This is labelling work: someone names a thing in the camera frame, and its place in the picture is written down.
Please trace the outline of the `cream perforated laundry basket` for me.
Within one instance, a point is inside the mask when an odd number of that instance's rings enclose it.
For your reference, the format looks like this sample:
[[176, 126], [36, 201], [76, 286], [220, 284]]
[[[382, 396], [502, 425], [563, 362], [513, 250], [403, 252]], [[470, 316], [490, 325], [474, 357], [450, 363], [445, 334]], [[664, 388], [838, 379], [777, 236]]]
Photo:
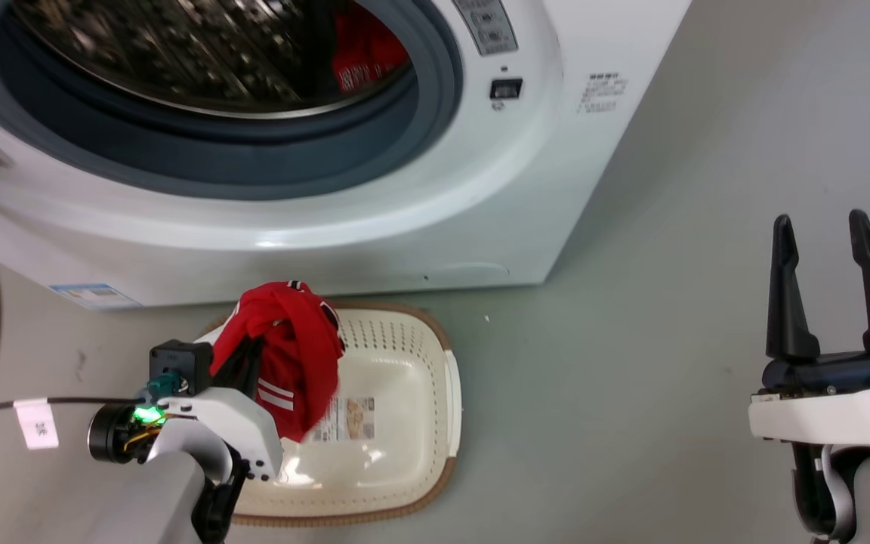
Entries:
[[332, 306], [346, 347], [336, 396], [375, 399], [375, 438], [283, 440], [279, 475], [245, 485], [235, 524], [332, 527], [400, 518], [428, 506], [452, 478], [463, 407], [444, 328], [403, 305]]

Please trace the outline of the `blue energy label sticker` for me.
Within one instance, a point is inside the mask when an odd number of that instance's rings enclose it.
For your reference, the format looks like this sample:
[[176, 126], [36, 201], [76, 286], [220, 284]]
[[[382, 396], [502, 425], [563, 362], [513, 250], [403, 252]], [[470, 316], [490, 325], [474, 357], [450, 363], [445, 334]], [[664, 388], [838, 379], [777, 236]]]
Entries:
[[143, 307], [138, 301], [106, 283], [73, 283], [72, 285], [53, 285], [48, 288], [77, 305], [94, 310]]

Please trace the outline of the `printed basket label sticker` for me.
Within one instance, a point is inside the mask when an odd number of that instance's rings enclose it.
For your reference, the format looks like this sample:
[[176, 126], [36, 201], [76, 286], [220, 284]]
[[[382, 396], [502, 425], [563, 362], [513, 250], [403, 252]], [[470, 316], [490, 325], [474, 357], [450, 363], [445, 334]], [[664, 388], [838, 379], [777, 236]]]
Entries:
[[329, 402], [325, 415], [310, 430], [309, 442], [369, 441], [375, 438], [375, 399], [339, 398]]

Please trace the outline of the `red garment with white print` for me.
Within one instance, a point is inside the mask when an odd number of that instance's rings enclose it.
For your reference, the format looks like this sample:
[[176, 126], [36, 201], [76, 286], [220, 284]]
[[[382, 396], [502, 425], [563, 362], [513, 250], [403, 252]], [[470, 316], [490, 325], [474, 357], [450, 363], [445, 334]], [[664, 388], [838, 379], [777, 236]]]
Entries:
[[345, 0], [334, 14], [332, 72], [341, 93], [365, 91], [409, 65], [409, 55], [393, 31], [370, 11]]

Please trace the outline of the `red garment with white stripes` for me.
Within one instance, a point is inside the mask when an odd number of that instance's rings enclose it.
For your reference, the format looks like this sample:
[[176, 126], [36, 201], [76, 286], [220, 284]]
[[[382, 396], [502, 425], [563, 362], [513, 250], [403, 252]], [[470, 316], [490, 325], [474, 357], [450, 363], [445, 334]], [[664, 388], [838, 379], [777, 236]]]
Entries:
[[255, 402], [283, 440], [301, 442], [325, 415], [345, 351], [335, 308], [301, 281], [264, 283], [242, 293], [213, 344], [211, 376], [239, 344], [264, 340]]

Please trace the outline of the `white front-load washing machine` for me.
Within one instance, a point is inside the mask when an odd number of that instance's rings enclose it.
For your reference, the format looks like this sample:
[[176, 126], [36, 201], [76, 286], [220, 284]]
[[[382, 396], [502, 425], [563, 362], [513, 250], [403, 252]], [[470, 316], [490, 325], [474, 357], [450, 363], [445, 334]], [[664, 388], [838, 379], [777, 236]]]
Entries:
[[144, 307], [543, 283], [693, 0], [0, 0], [0, 265]]

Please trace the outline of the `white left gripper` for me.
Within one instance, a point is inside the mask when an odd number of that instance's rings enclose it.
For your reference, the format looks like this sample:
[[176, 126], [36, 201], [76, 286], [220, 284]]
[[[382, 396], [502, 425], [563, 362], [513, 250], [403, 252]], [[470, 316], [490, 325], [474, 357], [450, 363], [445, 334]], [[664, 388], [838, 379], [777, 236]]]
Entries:
[[273, 417], [255, 403], [264, 340], [249, 341], [239, 344], [214, 373], [214, 387], [192, 397], [159, 400], [158, 407], [169, 417], [148, 462], [187, 457], [208, 479], [227, 482], [235, 465], [246, 461], [250, 478], [276, 479], [283, 459], [279, 431]]

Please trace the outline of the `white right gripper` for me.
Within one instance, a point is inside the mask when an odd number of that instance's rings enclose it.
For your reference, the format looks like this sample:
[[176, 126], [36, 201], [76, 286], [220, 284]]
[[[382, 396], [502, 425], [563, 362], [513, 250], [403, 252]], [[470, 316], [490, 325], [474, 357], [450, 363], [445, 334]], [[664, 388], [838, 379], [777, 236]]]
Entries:
[[750, 431], [767, 440], [870, 447], [870, 220], [860, 209], [849, 214], [850, 244], [859, 265], [868, 327], [865, 351], [819, 357], [809, 330], [797, 269], [800, 261], [788, 215], [774, 221], [763, 387], [751, 397]]

